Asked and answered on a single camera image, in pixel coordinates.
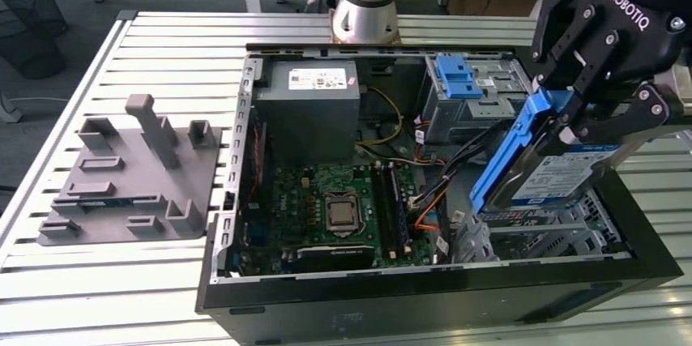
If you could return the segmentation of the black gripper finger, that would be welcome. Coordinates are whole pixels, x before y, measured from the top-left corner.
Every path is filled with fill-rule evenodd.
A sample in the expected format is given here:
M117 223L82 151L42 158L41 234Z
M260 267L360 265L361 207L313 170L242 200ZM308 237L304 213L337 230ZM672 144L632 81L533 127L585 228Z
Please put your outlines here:
M606 0L542 0L532 42L536 88L621 97L614 81L621 51L622 27Z
M632 153L650 139L684 128L684 101L666 84L644 83L620 102L588 105L572 96L557 119L540 129L538 154L576 146L614 145Z

